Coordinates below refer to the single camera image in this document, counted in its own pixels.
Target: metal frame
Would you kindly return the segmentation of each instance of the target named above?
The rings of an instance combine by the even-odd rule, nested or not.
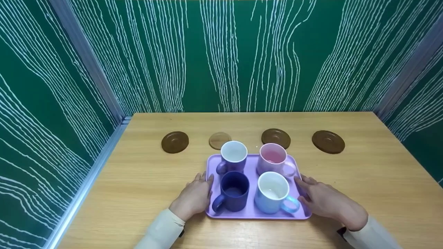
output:
[[[86,39],[85,33],[74,14],[72,6],[68,0],[49,0],[58,16],[65,32],[68,34],[72,45],[77,50],[78,55],[82,59],[85,68],[88,70],[93,82],[97,86],[98,91],[103,97],[106,105],[111,111],[114,119],[120,124],[124,117],[124,111],[117,100],[111,86],[106,78],[105,73],[95,55],[94,50]]]
[[[400,97],[425,68],[441,44],[443,44],[443,13],[423,37],[411,58],[391,83],[388,91],[375,108],[374,112],[380,120],[383,121],[386,118]]]
[[[80,206],[82,205],[83,201],[86,199],[86,196],[91,190],[95,180],[100,174],[106,161],[108,160],[109,156],[111,155],[112,151],[117,145],[118,140],[120,139],[126,127],[128,126],[130,120],[131,117],[124,118],[122,123],[115,129],[114,133],[111,135],[108,142],[103,147],[102,151],[95,160],[94,165],[91,167],[91,170],[89,171],[88,175],[85,178],[85,181],[78,189],[78,192],[75,194],[74,198],[72,199],[71,204],[66,209],[65,213],[58,222],[57,226],[52,231],[51,235],[49,236],[43,248],[45,249],[57,248],[63,236],[65,235],[65,232],[68,230],[69,225],[71,224],[75,215],[80,209]]]

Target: human hand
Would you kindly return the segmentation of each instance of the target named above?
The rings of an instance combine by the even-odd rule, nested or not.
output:
[[[214,182],[214,175],[211,174],[208,180],[206,171],[197,173],[191,183],[187,183],[180,195],[169,206],[169,210],[183,221],[187,221],[194,214],[203,212],[211,200],[211,187]]]
[[[302,179],[294,177],[294,180],[308,194],[307,198],[299,196],[298,200],[314,214],[335,219],[351,231],[361,230],[368,222],[368,212],[331,185],[304,175]]]

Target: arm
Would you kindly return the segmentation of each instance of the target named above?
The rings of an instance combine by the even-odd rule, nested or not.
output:
[[[347,230],[343,238],[355,249],[401,249],[389,232],[371,216],[361,230],[355,232]]]
[[[168,249],[183,231],[185,222],[169,209],[163,210],[146,230],[135,249]]]
[[[343,238],[355,249],[401,249],[395,239],[357,202],[331,185],[317,182],[312,177],[295,177],[308,197],[299,197],[314,214],[335,219],[346,227]]]
[[[206,172],[198,173],[187,183],[168,209],[160,212],[146,230],[135,249],[169,249],[183,232],[185,222],[194,214],[203,212],[210,203],[214,176],[205,180]]]

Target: wooden coaster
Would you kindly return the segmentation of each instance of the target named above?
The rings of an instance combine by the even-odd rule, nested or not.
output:
[[[212,148],[219,150],[226,142],[229,141],[231,141],[231,136],[229,136],[229,134],[224,132],[217,132],[212,134],[209,138],[209,145]]]
[[[284,131],[276,128],[267,129],[261,134],[263,144],[275,143],[287,149],[291,144],[291,137]]]
[[[189,137],[184,132],[171,132],[162,139],[162,149],[168,153],[179,153],[189,145]]]
[[[338,154],[345,149],[345,141],[330,131],[317,131],[312,135],[312,143],[321,151]]]

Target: wrist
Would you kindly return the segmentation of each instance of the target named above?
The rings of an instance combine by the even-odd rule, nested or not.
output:
[[[183,205],[180,205],[177,200],[171,203],[169,210],[184,222],[187,222],[192,217],[192,214],[186,208],[183,208]]]
[[[340,210],[338,220],[349,231],[360,231],[368,223],[368,212],[357,203]]]

